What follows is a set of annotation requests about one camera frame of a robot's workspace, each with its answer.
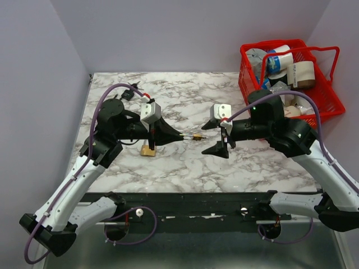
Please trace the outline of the small brass padlock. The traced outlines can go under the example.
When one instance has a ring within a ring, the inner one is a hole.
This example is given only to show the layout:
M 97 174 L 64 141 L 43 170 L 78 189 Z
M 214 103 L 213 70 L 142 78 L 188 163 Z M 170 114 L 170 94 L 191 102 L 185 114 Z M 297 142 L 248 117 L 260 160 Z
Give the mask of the small brass padlock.
M 206 139 L 206 137 L 201 134 L 181 134 L 181 136 L 184 140 L 201 141 Z

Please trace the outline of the large brass padlock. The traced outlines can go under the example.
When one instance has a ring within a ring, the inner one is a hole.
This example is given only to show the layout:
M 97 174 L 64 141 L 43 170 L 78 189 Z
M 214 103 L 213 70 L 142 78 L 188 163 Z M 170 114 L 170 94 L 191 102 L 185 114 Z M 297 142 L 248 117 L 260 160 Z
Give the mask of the large brass padlock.
M 149 145 L 142 145 L 140 155 L 145 157 L 154 157 L 156 154 L 156 147 L 151 149 Z

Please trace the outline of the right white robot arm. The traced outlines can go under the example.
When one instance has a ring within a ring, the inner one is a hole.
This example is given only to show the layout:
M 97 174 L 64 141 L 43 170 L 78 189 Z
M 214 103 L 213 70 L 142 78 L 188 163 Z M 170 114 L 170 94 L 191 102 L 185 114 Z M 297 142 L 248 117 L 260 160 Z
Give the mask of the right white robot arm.
M 221 139 L 204 150 L 204 155 L 227 159 L 228 148 L 237 141 L 264 139 L 303 167 L 322 187 L 321 194 L 271 192 L 271 197 L 258 205 L 260 219 L 294 214 L 318 219 L 328 228 L 345 232 L 358 228 L 358 182 L 326 150 L 321 128 L 313 129 L 306 121 L 284 115 L 278 92 L 257 90 L 248 96 L 250 117 L 235 120 L 231 106 L 214 104 L 203 130 L 220 128 Z

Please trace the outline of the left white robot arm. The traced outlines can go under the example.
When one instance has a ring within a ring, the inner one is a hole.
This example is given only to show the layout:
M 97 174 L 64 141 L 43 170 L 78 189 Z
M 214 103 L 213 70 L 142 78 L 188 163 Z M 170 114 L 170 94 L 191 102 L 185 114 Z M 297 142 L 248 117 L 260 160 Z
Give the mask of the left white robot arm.
M 141 113 L 136 114 L 126 110 L 120 99 L 107 99 L 94 120 L 96 126 L 61 185 L 40 209 L 24 214 L 19 221 L 31 238 L 57 257 L 65 254 L 86 228 L 105 219 L 123 218 L 125 201 L 114 193 L 75 211 L 92 183 L 120 154 L 123 140 L 147 140 L 151 149 L 183 140 L 182 133 L 163 119 L 154 101 L 142 104 Z

